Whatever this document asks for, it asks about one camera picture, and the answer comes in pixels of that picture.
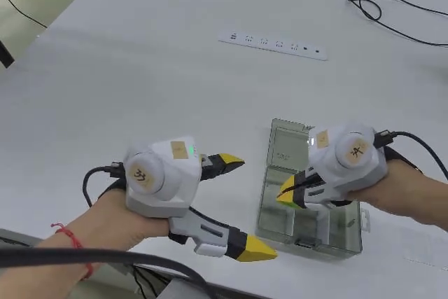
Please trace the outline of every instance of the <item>black power cord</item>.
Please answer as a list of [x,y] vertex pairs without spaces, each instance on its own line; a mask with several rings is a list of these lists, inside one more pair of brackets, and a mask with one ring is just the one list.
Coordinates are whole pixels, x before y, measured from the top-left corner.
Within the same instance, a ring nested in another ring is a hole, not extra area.
[[140,283],[139,283],[139,280],[137,279],[136,274],[139,275],[140,278],[142,278],[142,279],[147,283],[147,285],[149,286],[149,288],[150,288],[151,291],[153,292],[154,297],[155,297],[155,298],[158,297],[159,295],[158,295],[157,291],[155,290],[155,287],[154,287],[153,283],[151,283],[151,282],[149,281],[149,279],[146,278],[146,277],[144,276],[144,274],[141,273],[140,270],[139,270],[136,266],[132,266],[132,269],[134,270],[134,279],[135,279],[135,282],[140,286],[140,291],[143,292],[143,289],[141,288],[141,285],[140,285]]
[[[383,22],[379,21],[381,19],[382,15],[383,15],[383,13],[382,13],[381,7],[379,7],[379,5],[377,3],[375,3],[373,0],[348,0],[348,1],[350,1],[354,6],[359,8],[361,10],[361,12],[368,19],[370,19],[371,21],[376,22],[378,25],[381,25],[382,27],[387,28],[387,29],[391,30],[392,32],[395,32],[395,33],[397,33],[397,34],[399,34],[401,36],[404,36],[405,38],[411,39],[411,40],[419,42],[419,43],[423,43],[425,45],[430,45],[430,46],[439,46],[439,47],[446,47],[446,46],[448,46],[448,43],[433,43],[433,42],[428,42],[428,41],[424,41],[424,40],[421,40],[421,39],[414,38],[414,37],[412,37],[412,36],[410,36],[408,34],[400,32],[397,29],[394,29],[394,28],[384,24]],[[423,10],[423,11],[428,11],[428,12],[432,12],[432,13],[437,13],[437,14],[448,16],[448,13],[445,13],[445,12],[442,12],[442,11],[432,10],[430,8],[425,8],[425,7],[416,5],[416,4],[412,4],[412,3],[410,3],[410,2],[408,2],[406,0],[399,0],[399,1],[401,1],[401,2],[403,2],[405,4],[407,4],[407,5],[410,5],[412,7],[415,7],[415,8],[418,8],[420,10]],[[378,16],[375,17],[374,15],[368,13],[364,9],[363,3],[372,4],[378,10]]]
[[143,286],[141,285],[139,279],[137,278],[137,269],[133,267],[134,271],[132,275],[134,276],[134,281],[137,283],[137,286],[140,288],[141,295],[143,296],[143,299],[147,299],[145,291],[143,290]]
[[147,264],[175,270],[188,276],[204,290],[210,299],[218,299],[214,290],[193,269],[174,260],[159,256],[128,251],[106,249],[61,249],[61,248],[7,248],[0,249],[0,268],[38,265],[65,265],[83,263]]
[[160,281],[164,285],[168,285],[169,282],[170,282],[170,280],[168,278],[166,278],[166,277],[162,276],[161,274],[158,274],[158,273],[156,273],[156,272],[154,272],[154,271],[152,271],[150,269],[146,269],[144,267],[138,267],[138,266],[137,266],[137,268],[139,270],[142,270],[143,272],[149,273],[151,276],[156,278],[158,281]]
[[12,0],[8,0],[8,1],[9,1],[9,3],[16,9],[16,11],[17,11],[18,13],[20,13],[20,14],[23,15],[24,17],[30,19],[31,21],[35,22],[36,24],[41,25],[43,28],[48,28],[48,27],[45,26],[42,22],[40,22],[40,21],[38,21],[38,20],[36,20],[36,19],[30,17],[29,15],[23,13],[23,12],[22,12],[22,11],[21,11],[21,10],[20,10],[20,9],[13,3]]
[[417,143],[419,143],[420,145],[422,145],[429,152],[429,154],[431,154],[431,156],[434,158],[435,162],[437,163],[437,165],[440,167],[443,174],[445,175],[445,178],[448,180],[448,170],[445,167],[445,165],[443,164],[443,162],[441,161],[441,159],[439,158],[439,156],[435,153],[435,151],[426,142],[423,141],[422,138],[416,136],[415,134],[412,134],[409,132],[404,132],[404,131],[390,132],[388,130],[384,130],[382,132],[378,132],[375,135],[373,145],[376,148],[380,148],[385,145],[389,145],[390,143],[393,142],[393,139],[398,136],[404,136],[404,137],[411,138],[411,139],[415,140]]

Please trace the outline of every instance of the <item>red string bracelet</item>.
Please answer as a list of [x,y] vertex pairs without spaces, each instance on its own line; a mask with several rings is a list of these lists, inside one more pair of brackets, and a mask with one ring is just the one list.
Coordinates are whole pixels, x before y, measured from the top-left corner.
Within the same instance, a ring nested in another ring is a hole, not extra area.
[[[69,229],[65,228],[65,225],[63,225],[61,223],[53,223],[51,226],[52,227],[55,227],[55,226],[60,227],[60,229],[56,230],[56,233],[62,232],[65,235],[67,235],[68,237],[70,237],[71,241],[73,243],[73,248],[75,248],[75,249],[82,249],[83,248],[83,245],[81,244],[81,242],[78,241],[78,239],[72,233],[72,231],[70,231]],[[92,273],[93,273],[93,266],[92,266],[91,263],[87,263],[85,266],[87,267],[87,274],[84,276],[83,280],[89,278],[92,275]]]

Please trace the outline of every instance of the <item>wrist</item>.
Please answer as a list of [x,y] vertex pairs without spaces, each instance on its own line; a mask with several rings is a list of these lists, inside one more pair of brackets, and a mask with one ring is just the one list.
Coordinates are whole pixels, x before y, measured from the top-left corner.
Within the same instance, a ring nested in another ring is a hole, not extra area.
[[67,226],[83,247],[128,250],[141,240],[136,223],[114,221],[100,210],[93,206]]

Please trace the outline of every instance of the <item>power strip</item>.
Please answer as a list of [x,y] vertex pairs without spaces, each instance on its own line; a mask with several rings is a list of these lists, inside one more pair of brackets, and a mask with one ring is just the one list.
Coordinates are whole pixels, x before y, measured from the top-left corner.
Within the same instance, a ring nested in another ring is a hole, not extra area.
[[327,52],[324,48],[301,41],[271,39],[260,35],[235,31],[223,32],[219,35],[218,40],[235,45],[270,50],[272,52],[309,57],[310,59],[327,60]]

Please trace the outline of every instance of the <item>black cable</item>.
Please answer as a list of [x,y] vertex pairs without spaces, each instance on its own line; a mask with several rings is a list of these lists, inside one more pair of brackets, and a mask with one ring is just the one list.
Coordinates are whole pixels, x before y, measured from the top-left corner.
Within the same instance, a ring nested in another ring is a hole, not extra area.
[[89,172],[87,172],[87,174],[84,176],[83,195],[84,195],[85,201],[87,202],[89,207],[92,206],[92,200],[90,199],[89,193],[87,192],[87,184],[89,182],[89,178],[97,172],[107,172],[108,169],[110,169],[110,166],[95,167],[95,168],[92,168]]
[[106,249],[61,249],[61,248],[7,248],[0,249],[0,268],[38,266],[38,265],[65,265],[84,263],[122,263],[147,264],[175,270],[188,276],[210,297],[218,299],[214,290],[193,269],[171,259],[135,253]]
[[431,156],[434,158],[437,165],[439,165],[440,169],[442,170],[443,174],[445,175],[445,178],[448,179],[447,168],[445,167],[445,165],[443,164],[443,162],[441,161],[439,156],[437,154],[435,154],[434,150],[427,143],[425,143],[421,138],[419,138],[418,136],[416,136],[412,133],[403,132],[403,131],[391,132],[391,136],[392,137],[396,137],[396,136],[409,137],[409,138],[415,140],[420,145],[422,145],[429,152],[429,154],[431,154]]
[[33,19],[33,18],[31,18],[29,15],[23,13],[19,8],[17,8],[16,5],[14,5],[14,3],[13,3],[11,0],[8,0],[8,1],[9,1],[9,3],[16,9],[16,11],[17,11],[18,13],[20,13],[20,14],[23,15],[24,17],[30,19],[31,21],[34,21],[36,24],[41,25],[43,28],[48,28],[48,27],[46,27],[42,22],[40,22],[40,21],[38,21],[38,20],[36,20],[36,19]]
[[[394,29],[394,28],[384,24],[383,22],[379,21],[381,19],[382,15],[383,15],[383,13],[382,13],[381,7],[379,7],[379,5],[377,3],[375,3],[373,0],[348,0],[348,1],[350,1],[354,6],[359,8],[361,10],[361,12],[369,20],[376,22],[378,25],[381,25],[382,27],[387,28],[387,29],[391,30],[392,32],[395,32],[395,33],[397,33],[397,34],[399,34],[401,36],[404,36],[405,38],[408,38],[410,40],[413,40],[413,41],[416,41],[416,42],[419,42],[419,43],[423,43],[425,45],[430,45],[430,46],[439,46],[439,47],[446,47],[446,46],[448,46],[448,43],[433,43],[433,42],[428,42],[428,41],[424,41],[424,40],[420,40],[420,39],[414,38],[413,36],[410,36],[408,34],[400,32],[397,29]],[[442,12],[442,11],[437,11],[437,10],[433,10],[433,9],[430,9],[430,8],[425,8],[425,7],[416,5],[416,4],[412,4],[412,3],[410,3],[410,2],[408,2],[406,0],[399,0],[399,1],[401,1],[401,2],[403,2],[405,4],[407,4],[407,5],[410,5],[412,7],[418,8],[420,10],[424,10],[424,11],[428,11],[428,12],[432,12],[432,13],[437,13],[437,14],[448,16],[448,13],[445,13],[445,12]],[[378,16],[374,17],[373,15],[368,13],[364,9],[363,3],[369,3],[369,4],[372,4],[374,7],[376,7],[377,10],[378,10]]]
[[137,278],[137,269],[135,267],[132,275],[134,276],[134,281],[137,283],[137,286],[140,288],[141,295],[143,296],[144,299],[147,299],[145,291],[143,290],[143,286],[141,285],[140,281]]
[[160,281],[162,284],[164,285],[168,285],[170,280],[168,278],[166,278],[165,276],[162,276],[161,274],[158,274],[155,271],[152,271],[150,269],[146,269],[145,267],[139,267],[136,266],[139,270],[141,270],[142,272],[147,272],[149,273],[151,276],[153,276],[154,278],[156,278],[158,281]]
[[14,57],[11,55],[7,47],[0,41],[0,62],[8,68],[13,62]]
[[157,294],[157,291],[155,290],[155,287],[154,287],[153,283],[151,283],[151,282],[149,281],[149,279],[146,278],[146,277],[144,276],[144,274],[142,274],[136,266],[132,266],[132,268],[134,269],[134,273],[137,274],[137,275],[139,275],[140,278],[142,278],[142,279],[147,283],[147,285],[149,286],[149,288],[150,288],[151,291],[153,292],[154,297],[155,297],[155,298],[158,297],[159,295]]

